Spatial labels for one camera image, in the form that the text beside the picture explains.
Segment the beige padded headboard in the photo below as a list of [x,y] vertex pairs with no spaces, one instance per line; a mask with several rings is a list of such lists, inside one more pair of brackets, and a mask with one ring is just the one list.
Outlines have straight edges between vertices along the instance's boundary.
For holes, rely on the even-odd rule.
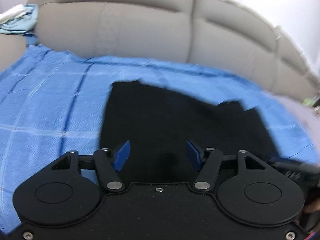
[[297,100],[319,78],[280,28],[230,0],[30,0],[35,33],[54,50],[200,64],[234,72]]

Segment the light blue crumpled cloth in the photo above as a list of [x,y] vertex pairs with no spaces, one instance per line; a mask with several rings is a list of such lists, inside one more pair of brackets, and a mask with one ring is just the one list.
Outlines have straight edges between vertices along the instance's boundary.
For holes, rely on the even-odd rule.
[[25,15],[1,24],[1,34],[28,35],[33,32],[38,19],[38,5],[26,4],[24,7],[27,10]]

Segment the black pants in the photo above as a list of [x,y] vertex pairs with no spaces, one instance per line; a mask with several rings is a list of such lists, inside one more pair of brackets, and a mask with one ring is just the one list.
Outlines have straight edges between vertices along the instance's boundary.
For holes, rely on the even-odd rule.
[[130,142],[119,173],[125,184],[192,181],[197,172],[186,155],[188,140],[224,154],[247,150],[262,160],[278,155],[257,110],[237,101],[211,105],[138,81],[113,83],[99,146]]

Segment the blue checkered bed sheet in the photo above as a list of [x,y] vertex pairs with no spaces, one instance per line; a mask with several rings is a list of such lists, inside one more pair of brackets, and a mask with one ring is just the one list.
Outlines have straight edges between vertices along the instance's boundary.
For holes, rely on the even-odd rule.
[[80,58],[30,46],[1,71],[1,231],[20,224],[12,195],[21,182],[68,150],[98,146],[111,84],[140,80],[209,103],[239,100],[257,108],[280,155],[311,164],[319,150],[306,128],[271,94],[231,72],[151,58]]

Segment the white crumpled cloth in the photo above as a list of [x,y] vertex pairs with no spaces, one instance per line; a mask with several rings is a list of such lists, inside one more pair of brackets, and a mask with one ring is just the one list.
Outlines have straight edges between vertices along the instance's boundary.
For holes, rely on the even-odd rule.
[[25,9],[24,5],[18,4],[16,6],[10,8],[9,10],[3,12],[0,15],[0,24],[6,23],[9,20],[14,20],[16,18],[19,18],[19,17],[25,15],[26,12],[27,12],[27,10]]

